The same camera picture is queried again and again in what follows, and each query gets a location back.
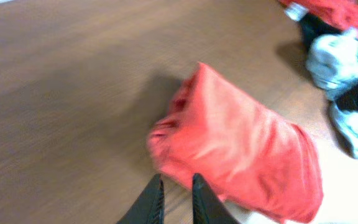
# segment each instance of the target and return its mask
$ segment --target brown wooden surface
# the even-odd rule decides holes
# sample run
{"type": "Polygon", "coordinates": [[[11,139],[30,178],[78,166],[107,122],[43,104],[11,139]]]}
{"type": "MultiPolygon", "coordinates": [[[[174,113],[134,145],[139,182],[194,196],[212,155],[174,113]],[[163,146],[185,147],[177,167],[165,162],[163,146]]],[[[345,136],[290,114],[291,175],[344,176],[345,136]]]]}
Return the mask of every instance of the brown wooden surface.
{"type": "MultiPolygon", "coordinates": [[[[197,61],[304,126],[322,163],[358,167],[338,147],[305,58],[296,24],[273,0],[0,5],[0,223],[120,219],[156,173],[146,135],[197,61]]],[[[342,168],[327,182],[352,182],[342,168]]],[[[191,223],[190,193],[164,182],[166,223],[191,223]]],[[[244,223],[269,222],[227,206],[244,223]]],[[[358,223],[358,213],[324,211],[318,223],[358,223]]]]}

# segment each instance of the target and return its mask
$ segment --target red cloth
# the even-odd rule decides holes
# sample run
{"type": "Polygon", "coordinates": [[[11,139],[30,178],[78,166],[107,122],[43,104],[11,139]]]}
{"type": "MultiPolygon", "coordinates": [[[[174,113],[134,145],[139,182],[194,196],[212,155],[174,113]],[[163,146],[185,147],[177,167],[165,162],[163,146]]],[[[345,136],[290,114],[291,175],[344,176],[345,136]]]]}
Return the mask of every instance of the red cloth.
{"type": "Polygon", "coordinates": [[[221,200],[278,222],[312,221],[323,199],[308,134],[203,63],[151,131],[149,148],[158,169],[186,188],[201,173],[221,200]]]}
{"type": "Polygon", "coordinates": [[[308,8],[327,24],[341,30],[358,28],[358,4],[350,0],[279,0],[284,5],[296,2],[308,8]]]}

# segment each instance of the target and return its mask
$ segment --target folded red fabric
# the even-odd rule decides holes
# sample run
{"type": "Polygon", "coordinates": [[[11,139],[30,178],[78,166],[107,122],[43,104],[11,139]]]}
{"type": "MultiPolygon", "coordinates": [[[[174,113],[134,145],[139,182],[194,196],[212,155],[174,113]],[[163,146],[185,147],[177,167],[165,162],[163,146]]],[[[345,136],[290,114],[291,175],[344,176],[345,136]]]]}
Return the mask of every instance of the folded red fabric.
{"type": "Polygon", "coordinates": [[[279,0],[284,5],[296,2],[308,8],[327,24],[341,30],[358,28],[358,4],[354,0],[279,0]]]}
{"type": "Polygon", "coordinates": [[[308,134],[203,63],[151,131],[149,148],[157,168],[186,188],[201,173],[221,200],[281,223],[312,221],[323,199],[308,134]]]}

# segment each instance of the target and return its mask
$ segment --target wooden floor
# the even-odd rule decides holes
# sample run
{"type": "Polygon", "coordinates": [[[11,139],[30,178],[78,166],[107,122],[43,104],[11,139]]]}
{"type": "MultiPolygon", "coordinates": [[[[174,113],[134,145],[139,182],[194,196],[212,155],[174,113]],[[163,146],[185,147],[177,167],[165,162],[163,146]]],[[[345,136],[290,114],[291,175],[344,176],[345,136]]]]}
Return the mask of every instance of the wooden floor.
{"type": "MultiPolygon", "coordinates": [[[[314,136],[326,194],[315,223],[358,223],[358,161],[305,57],[274,0],[0,5],[0,223],[118,221],[156,173],[146,135],[197,61],[314,136]]],[[[164,182],[166,223],[191,223],[190,193],[164,182]]]]}

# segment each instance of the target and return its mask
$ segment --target clothing pile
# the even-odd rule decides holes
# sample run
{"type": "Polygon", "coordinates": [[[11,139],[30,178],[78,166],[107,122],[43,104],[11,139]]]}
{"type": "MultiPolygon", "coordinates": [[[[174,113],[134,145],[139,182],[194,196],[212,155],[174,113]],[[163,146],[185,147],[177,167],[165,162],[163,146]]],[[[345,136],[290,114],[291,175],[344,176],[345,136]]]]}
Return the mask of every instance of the clothing pile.
{"type": "MultiPolygon", "coordinates": [[[[326,14],[325,9],[319,8],[320,6],[330,5],[336,12],[358,12],[358,5],[349,1],[345,1],[343,6],[334,6],[326,1],[296,2],[305,3],[314,13],[329,18],[331,23],[337,25],[344,23],[340,22],[341,17],[326,14]]],[[[324,89],[326,98],[333,101],[330,110],[333,122],[350,143],[353,158],[358,159],[358,29],[349,27],[348,30],[338,34],[338,30],[305,13],[306,10],[308,9],[304,6],[291,3],[287,14],[294,19],[295,17],[291,15],[302,12],[298,14],[306,17],[306,19],[296,18],[302,27],[304,43],[309,49],[306,68],[311,72],[316,86],[324,89]]],[[[357,20],[349,20],[353,24],[358,24],[357,20]]]]}

